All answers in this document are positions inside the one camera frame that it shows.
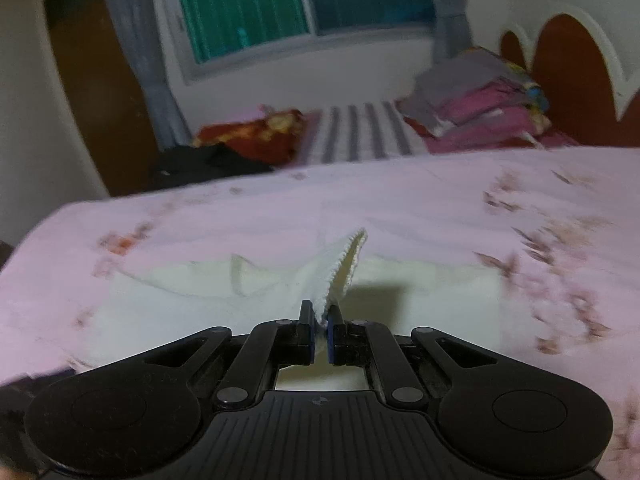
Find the red white scalloped headboard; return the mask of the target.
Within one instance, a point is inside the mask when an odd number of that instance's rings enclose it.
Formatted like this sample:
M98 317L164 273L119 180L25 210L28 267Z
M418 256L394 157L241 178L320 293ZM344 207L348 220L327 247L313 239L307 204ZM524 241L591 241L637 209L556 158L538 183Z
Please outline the red white scalloped headboard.
M541 85L554 130L582 145L639 145L639 73L624 73L614 44L588 13L567 6L534 40L512 24L500 54Z

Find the right grey curtain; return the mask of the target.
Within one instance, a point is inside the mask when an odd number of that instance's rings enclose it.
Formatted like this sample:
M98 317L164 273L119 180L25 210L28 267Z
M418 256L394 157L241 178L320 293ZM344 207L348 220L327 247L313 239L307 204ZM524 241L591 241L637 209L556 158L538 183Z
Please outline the right grey curtain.
M472 47L472 32L466 15L468 0L432 0L435 12L433 62L454 58Z

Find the grey curtain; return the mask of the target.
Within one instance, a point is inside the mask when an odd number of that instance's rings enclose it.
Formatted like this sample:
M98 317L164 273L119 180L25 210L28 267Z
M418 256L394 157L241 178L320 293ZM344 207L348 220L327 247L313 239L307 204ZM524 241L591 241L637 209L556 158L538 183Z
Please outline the grey curtain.
M105 2L122 53L142 90L158 148L190 144L190 130L169 88L153 0Z
M468 0L432 0L435 12L433 62L454 58L472 47L472 32L466 15Z

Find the stack of folded clothes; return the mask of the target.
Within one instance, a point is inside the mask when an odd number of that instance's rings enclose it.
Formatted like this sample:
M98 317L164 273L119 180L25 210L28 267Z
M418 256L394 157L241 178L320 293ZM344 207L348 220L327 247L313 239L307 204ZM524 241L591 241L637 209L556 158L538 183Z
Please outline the stack of folded clothes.
M482 48L420 73L396 106L432 154L576 143L552 126L544 90L526 70Z

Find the left grey curtain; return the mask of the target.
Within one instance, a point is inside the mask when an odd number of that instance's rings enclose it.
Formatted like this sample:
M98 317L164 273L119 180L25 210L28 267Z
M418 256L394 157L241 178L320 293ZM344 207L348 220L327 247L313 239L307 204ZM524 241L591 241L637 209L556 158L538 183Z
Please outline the left grey curtain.
M142 90L158 148L190 144L190 130L169 88L153 0L105 2L122 53Z

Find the black garment on bed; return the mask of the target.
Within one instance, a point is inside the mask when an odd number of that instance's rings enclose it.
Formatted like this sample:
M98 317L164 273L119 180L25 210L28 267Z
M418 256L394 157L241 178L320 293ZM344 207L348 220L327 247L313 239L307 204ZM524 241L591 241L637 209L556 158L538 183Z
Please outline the black garment on bed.
M213 180L270 174L273 168L238 154L227 145L177 146L160 155L150 170L149 190L199 184Z

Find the white knit sweater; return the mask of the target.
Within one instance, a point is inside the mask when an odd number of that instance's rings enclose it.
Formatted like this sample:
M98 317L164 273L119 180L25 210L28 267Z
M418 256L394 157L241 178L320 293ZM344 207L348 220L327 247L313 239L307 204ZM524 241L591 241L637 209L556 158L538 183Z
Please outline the white knit sweater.
M161 266L142 275L118 271L73 358L88 370L209 327L243 335L262 322L294 320L305 300L314 309L319 358L326 356L332 306L344 318L382 323L397 335L431 326L490 350L499 348L502 283L497 270L365 257L366 240L366 232L357 231L291 269L266 269L233 255Z

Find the brown wooden door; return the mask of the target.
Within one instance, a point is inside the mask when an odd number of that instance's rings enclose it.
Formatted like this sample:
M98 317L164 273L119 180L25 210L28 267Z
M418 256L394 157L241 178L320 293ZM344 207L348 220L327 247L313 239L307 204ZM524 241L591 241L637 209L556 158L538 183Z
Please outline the brown wooden door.
M146 191L160 151L105 0L44 0L44 13L66 99L108 194Z

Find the pink floral bed sheet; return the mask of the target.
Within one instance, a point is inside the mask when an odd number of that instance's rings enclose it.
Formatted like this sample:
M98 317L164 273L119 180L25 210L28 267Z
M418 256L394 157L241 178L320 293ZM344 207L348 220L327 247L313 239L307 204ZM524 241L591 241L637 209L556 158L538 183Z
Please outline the pink floral bed sheet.
M364 231L365 257L484 266L502 283L494 350L606 401L609 479L639 474L639 154L515 150L313 166L70 204L1 273L1 377L73 358L114 273L241 256L300 266Z

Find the grey striped pillow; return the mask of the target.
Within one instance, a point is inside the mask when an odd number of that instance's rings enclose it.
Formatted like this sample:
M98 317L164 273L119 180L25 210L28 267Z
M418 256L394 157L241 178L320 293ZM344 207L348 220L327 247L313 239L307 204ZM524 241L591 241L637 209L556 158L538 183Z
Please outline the grey striped pillow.
M329 106L305 114L293 166L331 165L422 156L428 149L394 103Z

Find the window with green screen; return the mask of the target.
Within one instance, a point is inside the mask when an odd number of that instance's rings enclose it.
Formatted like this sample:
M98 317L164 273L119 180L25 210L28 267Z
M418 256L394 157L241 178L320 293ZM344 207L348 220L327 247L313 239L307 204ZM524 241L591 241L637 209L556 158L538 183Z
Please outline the window with green screen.
M266 58L422 35L433 0L162 0L187 84Z

